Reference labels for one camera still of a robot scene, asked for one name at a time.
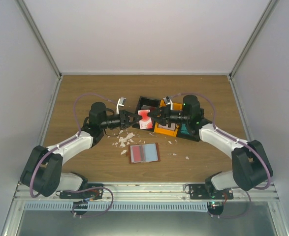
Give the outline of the red circle card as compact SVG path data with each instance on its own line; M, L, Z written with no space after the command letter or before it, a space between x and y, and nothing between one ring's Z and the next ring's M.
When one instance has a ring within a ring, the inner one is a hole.
M153 128L152 119L148 116L150 110L139 110L138 115L142 117L139 121L140 129L151 129Z
M131 152L132 152L132 162L133 163L140 163L145 160L144 156L144 149L143 146L137 145L137 146L132 146L131 147Z

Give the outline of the brown leather card holder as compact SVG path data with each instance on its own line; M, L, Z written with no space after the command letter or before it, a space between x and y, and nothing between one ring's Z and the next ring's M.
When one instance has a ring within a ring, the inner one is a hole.
M132 152L131 152L131 147L133 145L130 145L128 147L128 152L127 152L127 156L129 157L129 163L130 164L139 164L139 163L133 163L132 162ZM151 143L151 144L143 144L140 145L143 146L144 149L144 156L145 156L145 160L143 162L140 163L153 163L153 162L160 162L161 161L161 157L160 157L160 151L159 151L159 145L158 143Z

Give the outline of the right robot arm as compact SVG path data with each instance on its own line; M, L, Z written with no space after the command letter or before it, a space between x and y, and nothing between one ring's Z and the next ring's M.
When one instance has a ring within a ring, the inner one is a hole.
M171 98L165 97L165 106L149 112L148 116L163 126L184 125L191 136L214 146L231 159L231 171L214 174L205 180L205 195L216 199L229 188L268 189L273 170L262 143L237 138L218 128L214 120L206 119L196 93L182 96L180 110L173 110Z

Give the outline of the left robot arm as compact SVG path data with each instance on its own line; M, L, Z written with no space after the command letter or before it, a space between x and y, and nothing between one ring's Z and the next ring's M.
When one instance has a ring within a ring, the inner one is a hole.
M105 129L126 129L138 123L142 117L126 110L118 110L109 115L110 110L102 102L91 106L79 131L72 137L49 147L33 148L20 182L30 189L33 198L49 197L56 191L69 191L81 199L88 194L84 177L75 173L63 173L62 166L77 154L98 144Z

